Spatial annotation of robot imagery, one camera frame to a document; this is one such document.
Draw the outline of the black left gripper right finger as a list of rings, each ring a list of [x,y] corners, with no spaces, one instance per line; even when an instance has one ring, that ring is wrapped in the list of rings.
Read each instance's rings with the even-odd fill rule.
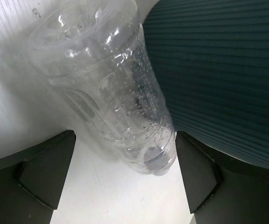
[[[176,150],[198,224],[269,224],[269,169],[217,151],[185,132]]]

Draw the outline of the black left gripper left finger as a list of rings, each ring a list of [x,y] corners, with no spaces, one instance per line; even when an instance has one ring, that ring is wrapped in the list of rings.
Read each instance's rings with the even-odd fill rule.
[[[75,132],[66,130],[0,159],[0,224],[50,223],[75,143]]]

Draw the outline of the clear unlabelled plastic bottle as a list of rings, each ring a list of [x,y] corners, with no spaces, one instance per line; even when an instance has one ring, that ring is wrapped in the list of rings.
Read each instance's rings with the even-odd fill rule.
[[[133,0],[73,0],[31,33],[27,52],[45,84],[132,169],[163,175],[175,130]]]

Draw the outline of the dark teal plastic bin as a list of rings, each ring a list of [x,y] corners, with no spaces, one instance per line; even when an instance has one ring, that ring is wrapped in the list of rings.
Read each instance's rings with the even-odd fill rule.
[[[143,28],[176,130],[269,168],[269,0],[161,0]]]

